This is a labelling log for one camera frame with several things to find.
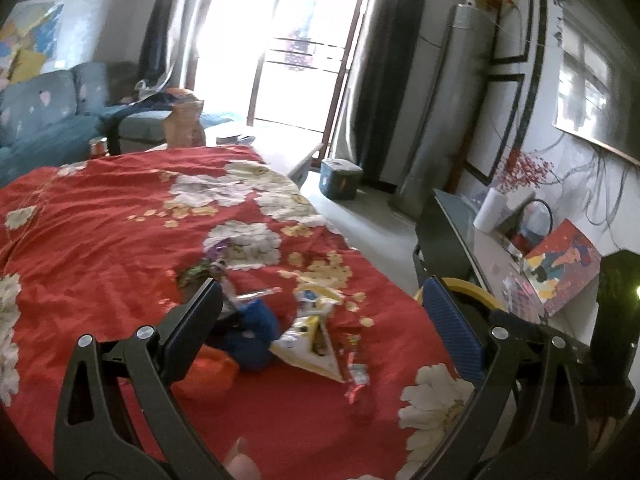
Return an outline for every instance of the glass door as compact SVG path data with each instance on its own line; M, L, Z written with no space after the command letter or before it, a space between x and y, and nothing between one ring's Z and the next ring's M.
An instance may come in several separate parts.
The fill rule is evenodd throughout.
M206 111L288 128L326 152L366 0L211 0L194 90Z

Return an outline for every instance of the blue gripper pad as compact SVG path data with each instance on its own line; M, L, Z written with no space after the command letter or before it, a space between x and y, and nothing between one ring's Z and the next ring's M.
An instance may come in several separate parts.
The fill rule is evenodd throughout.
M422 306L453 359L456 370L476 388L484 382L484 348L459 311L456 301L437 278L424 282Z

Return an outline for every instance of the floor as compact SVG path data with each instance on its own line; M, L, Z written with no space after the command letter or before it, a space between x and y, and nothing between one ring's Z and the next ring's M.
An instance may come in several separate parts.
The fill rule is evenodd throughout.
M356 200L332 202L318 189L319 173L310 172L302 194L318 212L336 225L377 270L413 296L418 290L412 253L415 225L388 206L390 195L364 187Z

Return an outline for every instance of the white table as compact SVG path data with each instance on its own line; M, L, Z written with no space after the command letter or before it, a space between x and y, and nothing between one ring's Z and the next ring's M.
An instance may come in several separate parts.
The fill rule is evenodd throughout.
M272 170L287 175L299 187L306 180L314 153L323 146L322 142L318 142L317 137L306 134L304 130L296 132L277 126L254 128L236 121L207 128L205 134L207 146L216 146L217 137L254 136L255 140L251 148L264 159ZM151 150L165 149L166 144L162 144Z

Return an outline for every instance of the floral bedspread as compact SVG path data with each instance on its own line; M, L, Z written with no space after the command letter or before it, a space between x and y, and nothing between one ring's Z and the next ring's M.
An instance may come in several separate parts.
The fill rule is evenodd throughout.
M58 394L78 337L126 338L158 323L180 301L176 274L224 238L238 293L282 288L267 303L283 329L296 288L340 291L330 329L361 334L378 408L356 426L344 384L277 360L238 374L223 395L196 370L174 394L205 443L222 458L244 436L267 480L408 478L468 384L449 375L425 311L244 146L41 168L0 189L0 398L27 443L52 466ZM141 417L133 413L145 449L158 453Z

